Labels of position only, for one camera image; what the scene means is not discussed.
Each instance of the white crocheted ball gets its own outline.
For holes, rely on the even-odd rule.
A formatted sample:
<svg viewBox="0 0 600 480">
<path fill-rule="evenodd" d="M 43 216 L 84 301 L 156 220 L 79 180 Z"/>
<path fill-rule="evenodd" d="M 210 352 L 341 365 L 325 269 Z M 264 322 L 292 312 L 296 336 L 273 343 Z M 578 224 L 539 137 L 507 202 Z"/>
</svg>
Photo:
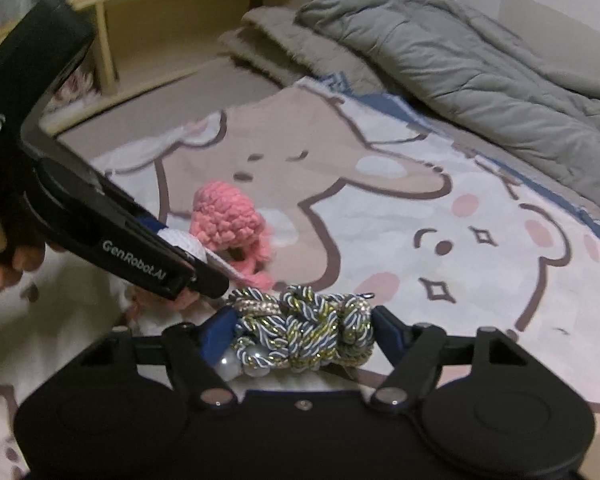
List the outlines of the white crocheted ball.
<svg viewBox="0 0 600 480">
<path fill-rule="evenodd" d="M 206 263 L 205 248 L 194 235 L 178 229 L 165 228 L 158 231 L 158 236 L 168 244 L 179 247 Z"/>
</svg>

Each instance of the twisted cord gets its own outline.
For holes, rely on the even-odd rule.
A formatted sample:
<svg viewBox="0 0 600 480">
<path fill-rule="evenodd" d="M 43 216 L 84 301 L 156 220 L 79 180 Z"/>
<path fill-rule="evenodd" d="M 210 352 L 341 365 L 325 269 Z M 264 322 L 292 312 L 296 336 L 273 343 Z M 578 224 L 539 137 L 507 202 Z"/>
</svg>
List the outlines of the twisted cord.
<svg viewBox="0 0 600 480">
<path fill-rule="evenodd" d="M 374 344 L 373 294 L 316 294 L 293 285 L 276 300 L 247 287 L 234 290 L 228 303 L 240 315 L 232 348 L 245 367 L 318 370 L 330 363 L 364 364 Z M 266 351 L 255 351 L 264 348 Z"/>
</svg>

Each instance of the gray blanket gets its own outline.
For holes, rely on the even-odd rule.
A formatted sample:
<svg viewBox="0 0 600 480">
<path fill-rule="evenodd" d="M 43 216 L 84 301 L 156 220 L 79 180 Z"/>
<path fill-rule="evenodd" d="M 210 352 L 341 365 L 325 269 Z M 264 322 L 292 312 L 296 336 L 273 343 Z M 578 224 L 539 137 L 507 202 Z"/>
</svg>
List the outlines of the gray blanket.
<svg viewBox="0 0 600 480">
<path fill-rule="evenodd" d="M 599 81 L 549 65 L 457 0 L 314 0 L 298 20 L 600 206 Z"/>
</svg>

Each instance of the screw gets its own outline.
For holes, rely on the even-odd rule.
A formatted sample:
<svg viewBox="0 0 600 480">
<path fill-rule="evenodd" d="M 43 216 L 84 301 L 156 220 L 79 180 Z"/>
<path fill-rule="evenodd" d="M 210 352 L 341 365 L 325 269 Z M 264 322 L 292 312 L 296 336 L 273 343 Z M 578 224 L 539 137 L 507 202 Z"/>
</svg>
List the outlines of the screw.
<svg viewBox="0 0 600 480">
<path fill-rule="evenodd" d="M 298 400 L 298 402 L 296 402 L 294 404 L 294 406 L 298 410 L 301 410 L 303 412 L 308 412 L 314 406 L 314 404 L 310 400 L 303 399 L 303 400 Z"/>
<path fill-rule="evenodd" d="M 397 406 L 398 404 L 402 404 L 405 400 L 409 398 L 407 392 L 401 390 L 400 388 L 394 388 L 392 386 L 376 390 L 374 397 L 383 404 L 389 404 L 391 406 Z"/>
<path fill-rule="evenodd" d="M 200 399 L 211 406 L 224 406 L 234 400 L 234 394 L 224 388 L 209 388 L 200 394 Z"/>
</svg>

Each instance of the beige fuzzy blanket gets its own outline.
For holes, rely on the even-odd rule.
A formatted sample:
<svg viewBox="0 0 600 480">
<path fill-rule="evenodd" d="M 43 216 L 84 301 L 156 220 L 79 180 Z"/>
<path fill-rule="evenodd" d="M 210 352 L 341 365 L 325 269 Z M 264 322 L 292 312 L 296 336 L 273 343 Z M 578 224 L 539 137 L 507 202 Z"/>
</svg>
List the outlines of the beige fuzzy blanket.
<svg viewBox="0 0 600 480">
<path fill-rule="evenodd" d="M 219 41 L 232 56 L 245 60 L 284 86 L 305 75 L 343 73 L 357 94 L 386 92 L 387 86 L 365 60 L 337 42 L 294 23 L 284 7 L 257 7 L 242 18 L 244 25 Z"/>
</svg>

